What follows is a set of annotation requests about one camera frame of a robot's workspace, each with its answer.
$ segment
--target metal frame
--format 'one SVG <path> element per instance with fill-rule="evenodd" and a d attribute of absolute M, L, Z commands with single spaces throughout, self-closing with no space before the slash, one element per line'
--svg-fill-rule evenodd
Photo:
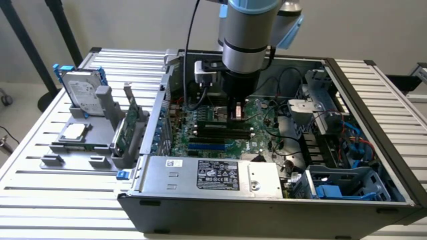
<path fill-rule="evenodd" d="M 278 56 L 278 58 L 299 60 L 299 57 L 290 56 Z M 304 57 L 304 59 L 323 62 L 347 107 L 360 123 L 363 132 L 368 140 L 375 143 L 379 158 L 406 202 L 254 199 L 231 196 L 191 196 L 174 192 L 145 193 L 140 191 L 141 184 L 145 183 L 145 170 L 148 169 L 151 158 L 144 155 L 136 166 L 137 172 L 133 176 L 132 190 L 117 197 L 120 205 L 140 232 L 358 239 L 364 237 L 367 232 L 372 232 L 388 224 L 396 222 L 410 224 L 426 215 L 424 211 L 420 210 L 424 208 L 424 203 L 427 203 L 427 201 L 424 202 L 427 192 L 376 122 L 371 113 L 372 110 L 366 106 L 340 66 L 332 58 Z M 362 211 L 359 207 L 362 206 L 364 206 L 364 211 L 363 215 L 359 215 L 359 211 Z M 227 214 L 228 209 L 232 209 L 239 222 L 224 219 L 223 216 Z M 310 214 L 307 209 L 311 209 L 316 214 L 311 214 L 310 220 L 304 225 L 300 225 L 300 221 L 296 221 L 296 219 L 303 218 L 304 214 Z M 288 212 L 286 217 L 278 214 L 284 212 Z M 330 221 L 334 221 L 343 214 L 348 216 L 348 221 L 340 221 L 338 223 L 339 227 L 336 224 L 331 226 L 328 224 Z M 254 221 L 251 216 L 260 216 L 259 219 L 268 219 L 268 221 Z M 363 225 L 354 226 L 355 222 L 363 223 Z M 276 224 L 287 226 L 288 230 L 283 231 L 279 226 L 271 226 Z M 316 228 L 316 231 L 304 232 L 307 227 L 310 229 Z"/>

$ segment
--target white label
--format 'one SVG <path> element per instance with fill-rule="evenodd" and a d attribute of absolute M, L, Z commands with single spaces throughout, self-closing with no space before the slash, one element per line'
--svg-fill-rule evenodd
<path fill-rule="evenodd" d="M 182 167 L 183 166 L 183 160 L 180 159 L 168 159 L 166 160 L 166 166 L 167 167 Z"/>
<path fill-rule="evenodd" d="M 91 115 L 103 115 L 103 107 L 96 97 L 96 89 L 88 82 L 69 81 L 71 92 L 83 111 Z"/>
<path fill-rule="evenodd" d="M 68 125 L 64 133 L 63 133 L 63 136 L 67 138 L 67 139 L 77 139 L 84 130 L 85 130 L 85 125 L 81 124 L 81 123 L 72 123 Z"/>

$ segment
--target blue drive bracket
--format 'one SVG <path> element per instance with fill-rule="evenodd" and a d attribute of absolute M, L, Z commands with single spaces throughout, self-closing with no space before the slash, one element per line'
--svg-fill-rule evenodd
<path fill-rule="evenodd" d="M 96 71 L 99 72 L 99 76 L 100 76 L 100 84 L 104 86 L 108 86 L 104 68 L 100 66 L 96 69 Z"/>
<path fill-rule="evenodd" d="M 55 75 L 57 77 L 57 80 L 59 80 L 60 84 L 64 84 L 61 73 L 73 71 L 75 70 L 75 66 L 64 65 L 64 66 L 60 67 L 60 65 L 57 63 L 55 63 L 52 68 L 53 68 L 53 72 L 55 72 Z"/>
<path fill-rule="evenodd" d="M 315 192 L 320 199 L 332 199 L 332 200 L 372 201 L 375 200 L 375 197 L 376 197 L 375 192 L 370 192 L 363 196 L 343 196 L 340 187 L 336 185 L 320 185 L 315 188 Z"/>

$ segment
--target metal slotted table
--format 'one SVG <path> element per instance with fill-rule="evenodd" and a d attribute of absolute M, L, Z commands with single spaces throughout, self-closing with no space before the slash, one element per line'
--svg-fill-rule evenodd
<path fill-rule="evenodd" d="M 128 108 L 123 86 L 131 82 L 137 104 L 151 111 L 163 64 L 164 52 L 101 49 L 88 54 L 80 67 L 103 66 L 123 109 Z M 424 117 L 375 67 L 352 60 L 338 64 L 420 183 L 427 184 Z M 61 90 L 0 169 L 0 239 L 222 239 L 137 232 L 116 200 L 117 192 L 131 186 L 128 181 L 117 183 L 111 172 L 40 169 L 40 157 L 71 116 L 69 106 Z M 424 218 L 410 226 L 387 226 L 364 240 L 426 238 Z"/>

